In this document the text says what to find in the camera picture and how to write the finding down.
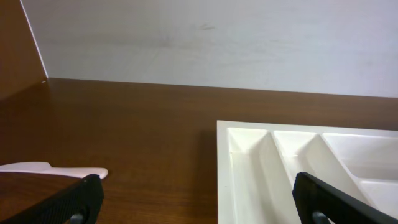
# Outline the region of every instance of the white tray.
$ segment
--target white tray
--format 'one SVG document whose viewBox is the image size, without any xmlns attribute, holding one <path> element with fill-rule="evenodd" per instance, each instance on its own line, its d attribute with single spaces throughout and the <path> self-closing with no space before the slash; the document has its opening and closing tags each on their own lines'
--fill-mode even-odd
<svg viewBox="0 0 398 224">
<path fill-rule="evenodd" d="M 398 131 L 217 122 L 218 223 L 300 223 L 305 171 L 398 218 Z"/>
</svg>

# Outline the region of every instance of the white edge trim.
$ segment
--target white edge trim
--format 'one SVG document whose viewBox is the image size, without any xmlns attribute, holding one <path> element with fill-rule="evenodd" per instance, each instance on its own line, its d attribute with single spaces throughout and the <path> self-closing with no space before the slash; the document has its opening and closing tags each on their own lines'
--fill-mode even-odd
<svg viewBox="0 0 398 224">
<path fill-rule="evenodd" d="M 37 53 L 39 53 L 40 61 L 42 62 L 42 66 L 43 66 L 43 69 L 44 69 L 45 76 L 48 78 L 49 75 L 47 74 L 47 69 L 45 69 L 45 65 L 44 65 L 44 61 L 43 61 L 43 58 L 42 58 L 42 54 L 40 53 L 40 49 L 39 49 L 39 46 L 37 45 L 35 34 L 33 33 L 32 26 L 30 25 L 29 18 L 27 17 L 27 14 L 26 14 L 26 11 L 25 11 L 25 7 L 24 7 L 24 3 L 22 2 L 22 0 L 19 0 L 19 2 L 21 3 L 22 10 L 24 10 L 26 21 L 27 21 L 27 23 L 29 25 L 29 29 L 30 29 L 30 33 L 32 34 L 33 41 L 35 42 Z"/>
</svg>

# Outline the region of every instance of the gray wall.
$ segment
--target gray wall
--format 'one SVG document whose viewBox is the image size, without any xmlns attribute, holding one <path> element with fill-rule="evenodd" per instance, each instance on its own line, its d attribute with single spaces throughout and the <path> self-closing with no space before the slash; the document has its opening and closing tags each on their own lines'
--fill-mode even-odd
<svg viewBox="0 0 398 224">
<path fill-rule="evenodd" d="M 23 0 L 49 77 L 398 97 L 396 0 Z"/>
</svg>

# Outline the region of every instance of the brown wooden panel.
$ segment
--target brown wooden panel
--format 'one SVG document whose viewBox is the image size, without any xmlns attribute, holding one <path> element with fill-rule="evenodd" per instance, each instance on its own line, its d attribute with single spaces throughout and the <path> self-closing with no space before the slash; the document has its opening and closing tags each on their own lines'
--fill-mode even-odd
<svg viewBox="0 0 398 224">
<path fill-rule="evenodd" d="M 20 1 L 0 1 L 0 100 L 45 80 Z"/>
<path fill-rule="evenodd" d="M 212 224 L 217 120 L 398 130 L 397 112 L 397 98 L 50 78 L 0 102 L 0 164 L 107 168 L 98 223 Z M 70 183 L 0 174 L 0 220 Z"/>
</svg>

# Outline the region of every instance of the white wall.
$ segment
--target white wall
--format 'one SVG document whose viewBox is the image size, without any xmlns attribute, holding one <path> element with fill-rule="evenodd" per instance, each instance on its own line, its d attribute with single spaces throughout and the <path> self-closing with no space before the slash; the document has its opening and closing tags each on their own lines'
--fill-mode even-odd
<svg viewBox="0 0 398 224">
<path fill-rule="evenodd" d="M 398 97 L 397 0 L 23 0 L 49 77 Z"/>
</svg>

